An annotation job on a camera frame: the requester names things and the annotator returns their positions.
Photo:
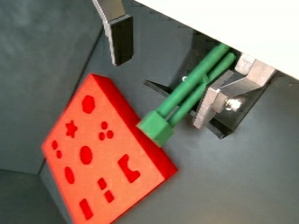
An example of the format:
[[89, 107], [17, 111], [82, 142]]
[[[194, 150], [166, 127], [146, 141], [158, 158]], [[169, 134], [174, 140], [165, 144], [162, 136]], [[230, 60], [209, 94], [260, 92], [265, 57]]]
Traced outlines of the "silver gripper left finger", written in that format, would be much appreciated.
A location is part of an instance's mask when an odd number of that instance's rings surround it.
[[134, 56], [134, 17], [126, 13], [123, 0], [93, 0], [103, 20], [113, 64], [118, 67]]

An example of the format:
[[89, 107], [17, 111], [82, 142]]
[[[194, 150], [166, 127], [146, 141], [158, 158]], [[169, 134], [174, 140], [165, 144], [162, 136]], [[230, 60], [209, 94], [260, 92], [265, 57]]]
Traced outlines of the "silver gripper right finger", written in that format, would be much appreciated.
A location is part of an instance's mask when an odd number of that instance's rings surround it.
[[193, 125], [202, 129], [225, 109], [238, 111], [243, 104], [238, 97], [261, 89], [276, 72], [277, 69], [273, 66], [243, 53], [238, 59], [235, 71], [227, 71], [210, 84]]

